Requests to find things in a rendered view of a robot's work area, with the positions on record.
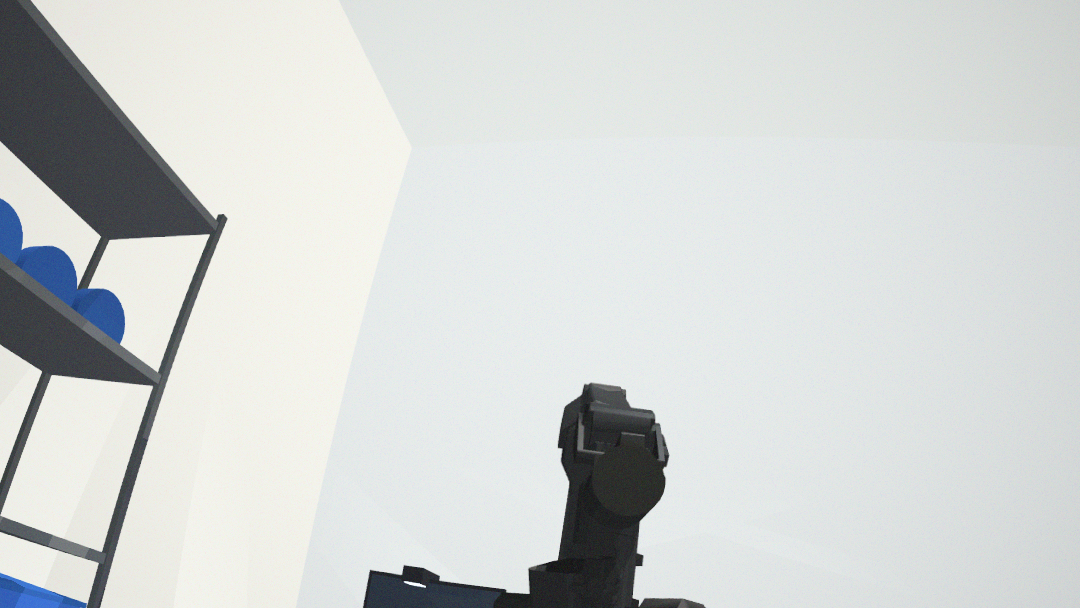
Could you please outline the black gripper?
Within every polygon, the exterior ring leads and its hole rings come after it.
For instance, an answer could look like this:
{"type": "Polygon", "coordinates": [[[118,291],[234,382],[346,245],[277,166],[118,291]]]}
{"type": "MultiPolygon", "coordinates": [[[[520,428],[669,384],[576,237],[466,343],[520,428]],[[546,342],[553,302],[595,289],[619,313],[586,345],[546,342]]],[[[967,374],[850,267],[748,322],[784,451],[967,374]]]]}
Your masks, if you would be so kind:
{"type": "MultiPolygon", "coordinates": [[[[644,555],[637,553],[638,540],[618,533],[575,533],[572,544],[564,544],[563,555],[576,555],[588,559],[600,555],[600,548],[615,548],[616,557],[622,575],[622,592],[620,605],[604,604],[603,599],[588,604],[585,608],[706,608],[703,604],[675,598],[633,598],[633,586],[636,566],[642,566],[644,555]]],[[[550,606],[534,607],[530,605],[530,594],[503,592],[492,603],[494,608],[556,608],[550,606]]]]}

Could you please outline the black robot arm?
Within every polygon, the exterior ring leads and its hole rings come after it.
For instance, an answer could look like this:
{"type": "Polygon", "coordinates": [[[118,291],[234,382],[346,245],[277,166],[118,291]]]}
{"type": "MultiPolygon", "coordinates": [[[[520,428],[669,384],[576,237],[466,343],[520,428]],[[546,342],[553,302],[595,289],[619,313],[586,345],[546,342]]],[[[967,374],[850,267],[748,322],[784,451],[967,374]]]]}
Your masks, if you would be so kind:
{"type": "Polygon", "coordinates": [[[529,568],[530,605],[585,608],[620,605],[622,575],[615,548],[582,559],[563,555],[575,533],[639,539],[639,523],[661,500],[669,449],[652,410],[631,407],[626,389],[590,382],[565,406],[558,441],[569,488],[558,560],[529,568]],[[612,553],[609,551],[612,550],[612,553]]]}

